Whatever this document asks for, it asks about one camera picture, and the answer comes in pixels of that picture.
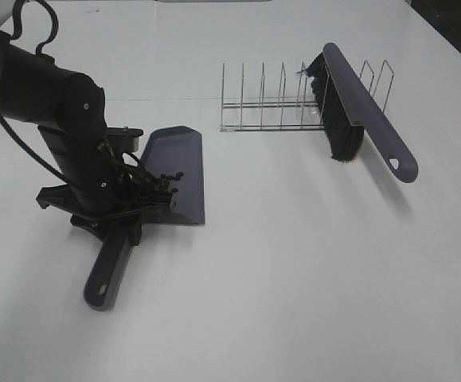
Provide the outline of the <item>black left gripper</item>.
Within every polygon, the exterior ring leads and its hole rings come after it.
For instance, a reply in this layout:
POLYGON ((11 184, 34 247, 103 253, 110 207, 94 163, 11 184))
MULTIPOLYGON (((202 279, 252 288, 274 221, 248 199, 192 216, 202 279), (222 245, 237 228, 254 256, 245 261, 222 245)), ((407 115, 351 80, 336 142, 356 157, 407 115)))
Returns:
POLYGON ((146 219, 152 221, 162 214, 168 215, 172 209, 174 194, 164 189, 155 190, 149 195, 141 192, 130 203, 115 202, 103 212, 85 209, 77 200, 76 194, 68 185, 44 187, 36 201, 42 209, 54 207, 72 215, 73 226, 85 229, 100 240, 105 240, 113 224, 122 224, 132 245, 138 245, 142 237, 142 224, 146 219))

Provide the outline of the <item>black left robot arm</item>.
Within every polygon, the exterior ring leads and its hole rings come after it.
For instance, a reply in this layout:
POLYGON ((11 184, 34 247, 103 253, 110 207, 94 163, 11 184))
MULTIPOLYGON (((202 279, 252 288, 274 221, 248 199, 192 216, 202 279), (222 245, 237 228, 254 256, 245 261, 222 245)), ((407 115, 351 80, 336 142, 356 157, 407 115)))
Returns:
POLYGON ((37 203, 71 213, 99 236, 115 221, 170 211, 173 194, 163 178, 123 160, 133 156, 142 130, 109 127, 104 90, 90 76, 10 39, 0 31, 0 123, 6 129, 11 119, 37 125, 57 166, 33 158, 64 182, 41 189, 37 203))

